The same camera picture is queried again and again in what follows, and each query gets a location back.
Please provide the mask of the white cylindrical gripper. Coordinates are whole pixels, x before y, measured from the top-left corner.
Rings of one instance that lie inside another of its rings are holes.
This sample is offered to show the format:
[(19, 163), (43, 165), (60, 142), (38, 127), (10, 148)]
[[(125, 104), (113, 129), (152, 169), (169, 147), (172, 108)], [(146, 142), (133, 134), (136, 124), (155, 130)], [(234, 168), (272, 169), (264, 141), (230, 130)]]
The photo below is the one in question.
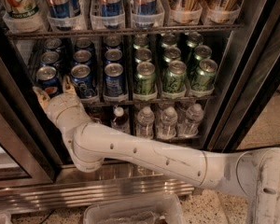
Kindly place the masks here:
[(70, 76), (63, 76), (64, 93), (51, 100), (41, 88), (33, 86), (33, 91), (43, 111), (63, 137), (72, 138), (76, 127), (91, 120), (80, 99), (74, 95), (77, 93)]

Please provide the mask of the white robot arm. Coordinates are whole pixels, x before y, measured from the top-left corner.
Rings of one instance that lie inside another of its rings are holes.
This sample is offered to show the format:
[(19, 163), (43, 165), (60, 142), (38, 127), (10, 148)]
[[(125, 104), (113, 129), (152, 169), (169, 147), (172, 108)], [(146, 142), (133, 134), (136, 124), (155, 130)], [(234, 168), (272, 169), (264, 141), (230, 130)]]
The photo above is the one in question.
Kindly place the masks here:
[(280, 147), (215, 153), (174, 146), (93, 121), (73, 89), (54, 97), (33, 91), (78, 170), (94, 172), (106, 158), (127, 161), (197, 188), (246, 197), (246, 224), (280, 224)]

